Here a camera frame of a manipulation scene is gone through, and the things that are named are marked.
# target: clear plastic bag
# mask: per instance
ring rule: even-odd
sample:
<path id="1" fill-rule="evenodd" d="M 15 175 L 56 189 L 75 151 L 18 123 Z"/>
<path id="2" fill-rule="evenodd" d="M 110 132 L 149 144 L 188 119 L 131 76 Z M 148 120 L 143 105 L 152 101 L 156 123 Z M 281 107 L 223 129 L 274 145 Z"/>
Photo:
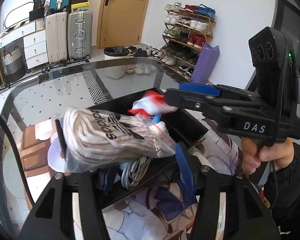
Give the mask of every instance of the clear plastic bag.
<path id="1" fill-rule="evenodd" d="M 67 144 L 66 171 L 79 173 L 143 156 L 174 155 L 176 143 L 151 119 L 106 110 L 69 107 L 61 118 Z"/>

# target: wooden door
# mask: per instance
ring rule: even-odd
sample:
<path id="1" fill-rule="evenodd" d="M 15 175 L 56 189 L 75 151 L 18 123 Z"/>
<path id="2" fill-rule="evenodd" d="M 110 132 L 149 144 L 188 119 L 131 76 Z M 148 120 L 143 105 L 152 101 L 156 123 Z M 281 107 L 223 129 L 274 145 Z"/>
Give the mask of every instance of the wooden door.
<path id="1" fill-rule="evenodd" d="M 100 48 L 138 44 L 148 0 L 104 0 Z"/>

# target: silver suitcase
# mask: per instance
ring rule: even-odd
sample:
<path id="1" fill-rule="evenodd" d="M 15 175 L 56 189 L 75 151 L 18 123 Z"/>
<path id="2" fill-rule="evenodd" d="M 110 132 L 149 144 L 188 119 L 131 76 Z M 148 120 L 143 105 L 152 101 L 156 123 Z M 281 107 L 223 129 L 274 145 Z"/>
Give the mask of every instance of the silver suitcase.
<path id="1" fill-rule="evenodd" d="M 55 13 L 46 19 L 46 40 L 49 63 L 68 58 L 67 52 L 67 12 Z"/>
<path id="2" fill-rule="evenodd" d="M 90 58 L 93 12 L 72 12 L 68 15 L 68 54 L 70 62 Z"/>

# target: finger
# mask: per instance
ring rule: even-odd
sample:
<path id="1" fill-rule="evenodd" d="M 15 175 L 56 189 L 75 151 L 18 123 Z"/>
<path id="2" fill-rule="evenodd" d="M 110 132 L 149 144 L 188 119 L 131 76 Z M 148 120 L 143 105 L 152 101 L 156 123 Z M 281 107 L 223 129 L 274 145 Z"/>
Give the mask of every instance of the finger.
<path id="1" fill-rule="evenodd" d="M 258 153 L 258 147 L 254 141 L 250 138 L 241 139 L 241 149 L 243 152 L 248 153 L 249 155 L 256 155 Z"/>
<path id="2" fill-rule="evenodd" d="M 249 154 L 244 155 L 244 162 L 247 163 L 252 168 L 258 168 L 261 165 L 261 161 L 257 156 L 252 156 Z"/>
<path id="3" fill-rule="evenodd" d="M 251 167 L 248 163 L 244 163 L 244 171 L 248 171 L 249 173 L 254 173 L 256 171 L 256 168 Z"/>
<path id="4" fill-rule="evenodd" d="M 293 144 L 287 139 L 285 143 L 276 143 L 272 147 L 262 147 L 259 152 L 259 159 L 262 162 L 285 159 L 293 156 Z"/>

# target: suitcase handle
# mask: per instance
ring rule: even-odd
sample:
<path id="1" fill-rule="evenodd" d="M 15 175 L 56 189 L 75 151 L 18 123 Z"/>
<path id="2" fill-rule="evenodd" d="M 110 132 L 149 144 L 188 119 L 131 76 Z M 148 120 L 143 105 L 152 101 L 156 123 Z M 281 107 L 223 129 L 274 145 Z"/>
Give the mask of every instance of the suitcase handle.
<path id="1" fill-rule="evenodd" d="M 86 32 L 85 31 L 83 31 L 83 30 L 80 30 L 81 32 L 82 32 L 82 38 L 81 39 L 79 39 L 79 41 L 83 41 L 84 40 L 84 38 L 86 37 Z"/>

